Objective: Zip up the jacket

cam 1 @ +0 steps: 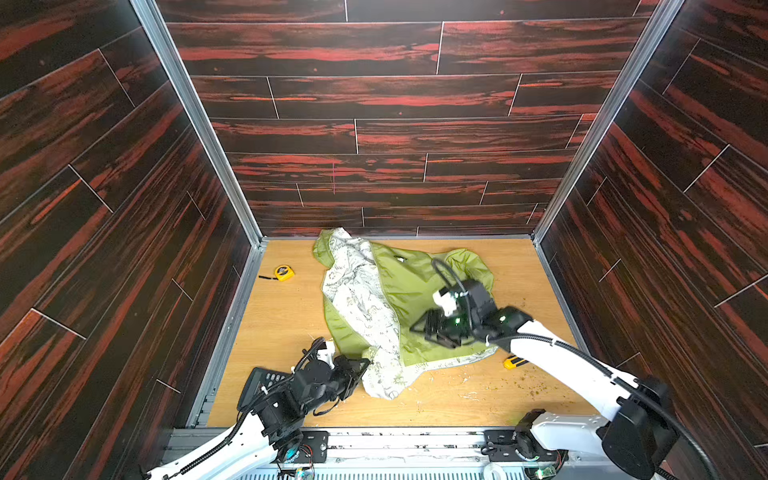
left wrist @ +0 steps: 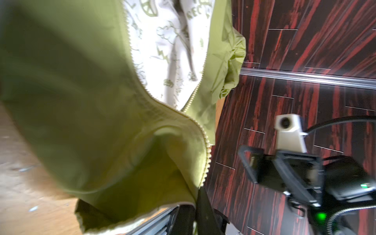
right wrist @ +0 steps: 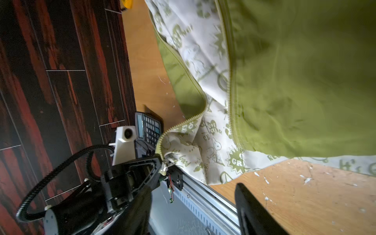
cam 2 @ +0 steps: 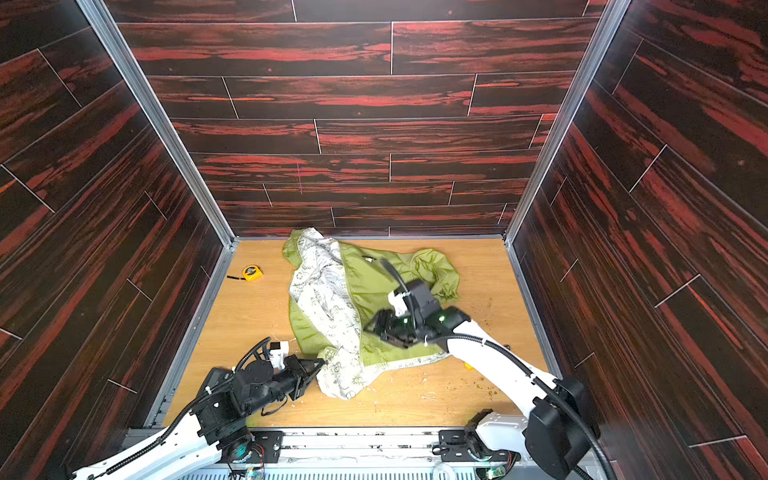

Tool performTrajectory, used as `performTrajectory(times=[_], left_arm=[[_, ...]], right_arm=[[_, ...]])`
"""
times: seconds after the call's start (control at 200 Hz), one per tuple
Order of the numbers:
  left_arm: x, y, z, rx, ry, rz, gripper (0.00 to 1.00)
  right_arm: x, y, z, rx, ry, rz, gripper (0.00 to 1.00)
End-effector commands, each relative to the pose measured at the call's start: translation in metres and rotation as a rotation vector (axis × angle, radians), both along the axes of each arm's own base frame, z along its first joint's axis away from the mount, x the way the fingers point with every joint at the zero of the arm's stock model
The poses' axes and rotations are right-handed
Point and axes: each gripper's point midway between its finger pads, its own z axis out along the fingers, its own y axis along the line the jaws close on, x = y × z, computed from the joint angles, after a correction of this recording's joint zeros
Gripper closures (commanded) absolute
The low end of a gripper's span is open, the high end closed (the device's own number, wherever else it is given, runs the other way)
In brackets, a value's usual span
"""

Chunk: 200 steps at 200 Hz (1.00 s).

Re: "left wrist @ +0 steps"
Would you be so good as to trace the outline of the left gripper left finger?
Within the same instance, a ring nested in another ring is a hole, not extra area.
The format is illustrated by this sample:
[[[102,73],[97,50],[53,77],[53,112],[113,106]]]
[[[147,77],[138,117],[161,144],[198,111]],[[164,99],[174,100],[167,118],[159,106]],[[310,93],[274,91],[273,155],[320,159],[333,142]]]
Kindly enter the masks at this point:
[[[195,222],[195,207],[181,205],[173,210],[172,218],[168,223],[168,235],[192,235]]]

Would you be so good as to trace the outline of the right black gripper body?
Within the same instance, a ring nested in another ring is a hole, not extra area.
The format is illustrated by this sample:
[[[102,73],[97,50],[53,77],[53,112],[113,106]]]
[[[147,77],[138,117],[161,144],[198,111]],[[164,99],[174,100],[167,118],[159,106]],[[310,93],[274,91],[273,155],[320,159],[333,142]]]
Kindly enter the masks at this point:
[[[343,216],[376,207],[376,181],[357,161],[348,156],[332,156],[323,161],[323,194],[320,207],[303,205],[287,190],[290,207],[307,217],[313,235],[354,235]]]

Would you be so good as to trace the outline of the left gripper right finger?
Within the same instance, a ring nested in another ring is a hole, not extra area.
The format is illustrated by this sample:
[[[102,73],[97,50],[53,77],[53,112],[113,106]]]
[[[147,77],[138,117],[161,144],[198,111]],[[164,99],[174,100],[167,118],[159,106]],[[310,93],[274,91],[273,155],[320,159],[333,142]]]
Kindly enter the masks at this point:
[[[228,218],[217,209],[213,209],[207,192],[203,187],[198,193],[195,222],[198,235],[225,235]]]

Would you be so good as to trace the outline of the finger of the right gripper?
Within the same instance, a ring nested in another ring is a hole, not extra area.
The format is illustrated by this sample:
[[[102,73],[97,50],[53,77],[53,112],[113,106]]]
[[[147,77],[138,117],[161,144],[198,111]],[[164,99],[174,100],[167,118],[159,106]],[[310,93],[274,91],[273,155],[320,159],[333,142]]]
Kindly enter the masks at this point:
[[[253,183],[264,187],[273,188],[270,178],[273,155],[264,153],[264,149],[241,145],[238,156],[245,170],[246,177]]]
[[[272,160],[287,190],[303,205],[320,207],[323,194],[323,161],[306,153],[277,151]]]

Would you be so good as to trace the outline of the green jacket with printed lining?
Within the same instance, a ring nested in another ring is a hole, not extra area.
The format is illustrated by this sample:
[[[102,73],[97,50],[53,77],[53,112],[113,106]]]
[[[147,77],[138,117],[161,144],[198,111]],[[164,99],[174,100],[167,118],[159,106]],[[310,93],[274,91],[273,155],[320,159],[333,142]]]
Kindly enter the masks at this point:
[[[1,1],[1,102],[85,235],[161,208],[213,222],[195,214],[216,103],[245,54],[231,1]]]

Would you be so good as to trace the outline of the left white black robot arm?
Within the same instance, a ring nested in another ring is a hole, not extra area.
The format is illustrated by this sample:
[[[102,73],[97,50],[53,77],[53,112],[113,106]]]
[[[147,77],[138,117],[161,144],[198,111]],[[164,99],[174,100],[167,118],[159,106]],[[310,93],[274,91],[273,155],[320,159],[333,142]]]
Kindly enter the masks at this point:
[[[222,212],[213,209],[204,188],[200,188],[195,206],[179,206],[169,222],[168,235],[240,235]]]

